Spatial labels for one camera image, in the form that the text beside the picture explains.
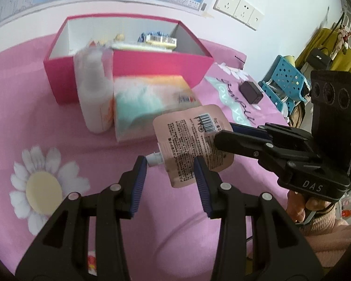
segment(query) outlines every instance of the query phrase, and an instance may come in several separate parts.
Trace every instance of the yellow flower center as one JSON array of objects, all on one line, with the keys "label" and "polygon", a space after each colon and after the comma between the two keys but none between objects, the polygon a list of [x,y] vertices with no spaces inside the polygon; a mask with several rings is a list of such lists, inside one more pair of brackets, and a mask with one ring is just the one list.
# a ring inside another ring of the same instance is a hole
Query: yellow flower center
[{"label": "yellow flower center", "polygon": [[26,197],[34,211],[52,215],[62,202],[61,186],[52,174],[36,172],[27,181]]}]

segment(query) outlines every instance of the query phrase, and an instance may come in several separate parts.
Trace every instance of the pink sweater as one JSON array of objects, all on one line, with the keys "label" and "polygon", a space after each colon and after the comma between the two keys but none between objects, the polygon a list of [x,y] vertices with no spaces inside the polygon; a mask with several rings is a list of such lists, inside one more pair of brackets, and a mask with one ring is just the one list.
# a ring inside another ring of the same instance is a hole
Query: pink sweater
[{"label": "pink sweater", "polygon": [[351,225],[335,217],[335,207],[300,231],[323,267],[333,267],[351,243]]}]

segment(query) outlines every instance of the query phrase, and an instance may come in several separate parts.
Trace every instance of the human hand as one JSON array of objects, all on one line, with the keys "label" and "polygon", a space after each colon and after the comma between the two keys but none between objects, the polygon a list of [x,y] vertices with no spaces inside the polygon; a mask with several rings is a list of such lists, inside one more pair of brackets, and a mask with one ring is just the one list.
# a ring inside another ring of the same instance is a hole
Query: human hand
[{"label": "human hand", "polygon": [[330,202],[319,200],[314,197],[311,197],[306,202],[303,195],[291,190],[287,193],[286,212],[294,222],[304,222],[305,208],[311,211],[319,211],[326,209],[329,205]]}]

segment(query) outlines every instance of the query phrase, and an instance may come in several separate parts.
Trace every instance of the yellow cup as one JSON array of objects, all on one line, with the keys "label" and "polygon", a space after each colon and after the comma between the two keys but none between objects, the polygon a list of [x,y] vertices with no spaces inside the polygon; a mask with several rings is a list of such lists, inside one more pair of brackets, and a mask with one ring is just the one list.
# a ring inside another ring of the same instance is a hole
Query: yellow cup
[{"label": "yellow cup", "polygon": [[295,57],[294,56],[285,56],[284,57],[289,64],[291,64],[293,67],[295,67]]}]

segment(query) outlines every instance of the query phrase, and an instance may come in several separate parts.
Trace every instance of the silver screw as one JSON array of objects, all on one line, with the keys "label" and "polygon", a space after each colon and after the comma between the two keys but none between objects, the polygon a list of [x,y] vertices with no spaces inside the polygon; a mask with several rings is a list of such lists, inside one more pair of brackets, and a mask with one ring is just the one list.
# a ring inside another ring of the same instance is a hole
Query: silver screw
[{"label": "silver screw", "polygon": [[263,193],[261,197],[266,201],[270,201],[271,199],[273,199],[273,196],[268,192]]},{"label": "silver screw", "polygon": [[112,191],[120,191],[121,190],[121,185],[120,184],[113,184],[109,187]]},{"label": "silver screw", "polygon": [[231,184],[229,183],[221,183],[220,185],[222,190],[230,190],[231,189]]},{"label": "silver screw", "polygon": [[68,195],[68,199],[71,201],[75,201],[79,199],[79,193],[77,192],[72,192],[71,194]]}]

